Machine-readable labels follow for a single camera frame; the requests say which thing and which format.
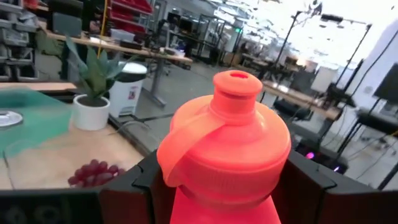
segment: green mesh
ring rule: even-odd
[[[48,139],[68,131],[71,107],[27,88],[0,89],[0,110],[23,115],[21,124],[0,128],[0,157],[7,157],[25,149],[37,147]]]

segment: chair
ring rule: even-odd
[[[294,77],[290,88],[309,96],[315,96],[316,92],[310,88],[314,79],[315,74],[306,71],[300,71]],[[309,107],[304,108],[283,99],[275,101],[273,107],[279,112],[279,115],[283,119],[291,119],[292,121],[309,121],[311,120],[313,114]]]

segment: storage rack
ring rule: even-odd
[[[23,12],[23,0],[0,2],[0,82],[39,79],[30,44],[37,30],[36,18]]]

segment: bottle spout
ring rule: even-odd
[[[210,108],[226,119],[245,119],[254,116],[256,96],[262,83],[255,76],[238,70],[220,72],[214,76],[214,98]]]

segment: white flower pot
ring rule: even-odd
[[[105,106],[85,106],[79,102],[79,99],[85,96],[87,95],[78,95],[73,99],[73,125],[86,131],[96,131],[105,128],[109,117],[109,100],[105,97],[101,98],[106,102]]]

